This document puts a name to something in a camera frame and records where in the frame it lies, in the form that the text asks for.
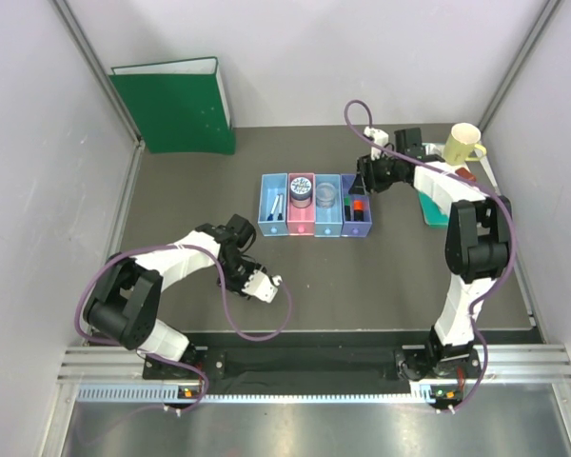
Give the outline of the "blue end drawer box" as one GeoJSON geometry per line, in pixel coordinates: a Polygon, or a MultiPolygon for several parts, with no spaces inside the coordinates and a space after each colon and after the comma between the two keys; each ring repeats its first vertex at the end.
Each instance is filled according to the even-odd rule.
{"type": "Polygon", "coordinates": [[[263,174],[260,188],[259,199],[259,215],[258,226],[261,233],[266,237],[288,236],[288,228],[286,224],[286,194],[287,194],[287,174],[272,173],[263,174]],[[271,210],[275,196],[280,193],[285,197],[284,220],[276,219],[277,212],[273,221],[267,221],[266,218],[271,210]]]}

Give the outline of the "blue white pen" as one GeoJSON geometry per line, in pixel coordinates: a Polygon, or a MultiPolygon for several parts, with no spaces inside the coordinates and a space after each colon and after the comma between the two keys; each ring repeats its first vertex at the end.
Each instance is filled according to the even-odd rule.
{"type": "Polygon", "coordinates": [[[273,221],[274,220],[274,216],[277,212],[277,210],[279,209],[280,205],[281,205],[281,200],[282,200],[282,195],[280,193],[278,193],[273,201],[273,204],[271,206],[271,210],[266,218],[267,221],[273,221]]]}

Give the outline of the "blue gel jar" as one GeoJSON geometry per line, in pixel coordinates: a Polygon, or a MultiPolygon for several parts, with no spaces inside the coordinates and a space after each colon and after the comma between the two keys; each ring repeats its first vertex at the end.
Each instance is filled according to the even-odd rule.
{"type": "Polygon", "coordinates": [[[312,180],[305,176],[296,176],[289,184],[289,195],[292,201],[303,202],[312,198],[312,180]]]}

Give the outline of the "black white marker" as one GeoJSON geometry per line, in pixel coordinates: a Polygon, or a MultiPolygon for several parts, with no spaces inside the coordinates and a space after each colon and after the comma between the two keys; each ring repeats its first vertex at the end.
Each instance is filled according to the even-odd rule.
{"type": "Polygon", "coordinates": [[[285,209],[285,197],[283,194],[280,194],[277,207],[277,217],[276,217],[278,221],[284,220],[284,209],[285,209]]]}

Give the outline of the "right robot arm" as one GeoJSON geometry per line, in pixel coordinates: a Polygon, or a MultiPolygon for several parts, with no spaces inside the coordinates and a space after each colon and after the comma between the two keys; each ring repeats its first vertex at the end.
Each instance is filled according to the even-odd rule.
{"type": "Polygon", "coordinates": [[[352,193],[379,193],[407,183],[448,217],[444,257],[451,276],[443,311],[423,350],[403,353],[399,363],[410,380],[429,373],[447,376],[469,362],[483,297],[510,261],[510,203],[488,196],[442,157],[425,154],[422,146],[398,153],[389,150],[388,135],[381,129],[365,127],[363,136],[372,147],[357,161],[352,193]]]}

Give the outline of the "pink drawer box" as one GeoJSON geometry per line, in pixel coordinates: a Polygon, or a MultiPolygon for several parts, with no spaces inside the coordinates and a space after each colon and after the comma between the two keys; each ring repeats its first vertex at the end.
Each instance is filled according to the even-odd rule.
{"type": "Polygon", "coordinates": [[[308,172],[290,173],[287,179],[286,194],[286,224],[288,232],[292,236],[312,236],[315,230],[315,174],[308,172]],[[312,198],[303,202],[296,202],[290,199],[289,184],[292,178],[305,176],[312,180],[312,198]]]}

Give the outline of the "orange highlighter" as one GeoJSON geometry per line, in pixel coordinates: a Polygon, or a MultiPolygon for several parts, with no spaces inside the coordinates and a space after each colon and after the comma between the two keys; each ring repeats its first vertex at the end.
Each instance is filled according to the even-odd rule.
{"type": "Polygon", "coordinates": [[[364,202],[362,200],[355,200],[353,202],[353,220],[355,222],[364,221],[364,202]]]}

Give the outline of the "purple drawer box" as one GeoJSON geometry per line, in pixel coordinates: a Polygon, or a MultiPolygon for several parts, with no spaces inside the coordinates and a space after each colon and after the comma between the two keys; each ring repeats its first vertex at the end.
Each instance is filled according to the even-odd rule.
{"type": "Polygon", "coordinates": [[[369,197],[367,195],[352,195],[348,193],[348,190],[352,184],[352,181],[355,178],[354,174],[341,174],[341,188],[342,188],[342,210],[343,210],[343,227],[341,235],[343,237],[366,237],[370,232],[372,227],[372,216],[370,211],[370,203],[369,197]],[[349,197],[351,201],[351,221],[345,220],[345,213],[344,213],[344,198],[349,197]],[[363,222],[355,222],[353,220],[353,202],[355,200],[362,200],[364,202],[364,221],[363,222]]]}

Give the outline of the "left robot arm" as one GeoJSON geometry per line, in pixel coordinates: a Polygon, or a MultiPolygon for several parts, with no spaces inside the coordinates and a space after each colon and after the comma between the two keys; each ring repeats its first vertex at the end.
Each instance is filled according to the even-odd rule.
{"type": "Polygon", "coordinates": [[[164,358],[176,377],[187,377],[198,364],[196,347],[179,330],[157,318],[161,294],[192,273],[219,265],[226,290],[266,303],[277,289],[266,268],[246,256],[256,230],[235,214],[224,225],[203,224],[164,250],[115,262],[97,280],[83,309],[83,319],[127,349],[164,358]]]}

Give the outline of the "green highlighter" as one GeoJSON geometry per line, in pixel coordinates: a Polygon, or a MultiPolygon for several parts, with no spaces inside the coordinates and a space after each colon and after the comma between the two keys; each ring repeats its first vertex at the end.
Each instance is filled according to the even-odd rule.
{"type": "Polygon", "coordinates": [[[346,221],[351,221],[352,220],[352,216],[351,216],[351,201],[349,197],[345,197],[344,198],[344,213],[345,213],[345,220],[346,221]]]}

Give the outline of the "clear paperclip jar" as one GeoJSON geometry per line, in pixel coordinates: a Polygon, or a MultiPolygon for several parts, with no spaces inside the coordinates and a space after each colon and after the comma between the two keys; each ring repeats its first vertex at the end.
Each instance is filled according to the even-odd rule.
{"type": "Polygon", "coordinates": [[[316,187],[316,206],[320,209],[330,209],[335,206],[338,190],[337,188],[327,182],[322,182],[316,187]]]}

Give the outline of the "light blue drawer box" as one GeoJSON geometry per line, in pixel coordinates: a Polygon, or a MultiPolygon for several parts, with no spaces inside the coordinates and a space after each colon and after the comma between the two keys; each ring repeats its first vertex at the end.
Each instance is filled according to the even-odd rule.
{"type": "Polygon", "coordinates": [[[316,174],[315,175],[315,233],[316,237],[340,237],[343,227],[342,188],[340,174],[316,174]],[[333,184],[338,190],[338,197],[334,207],[320,209],[316,206],[316,187],[327,182],[333,184]]]}

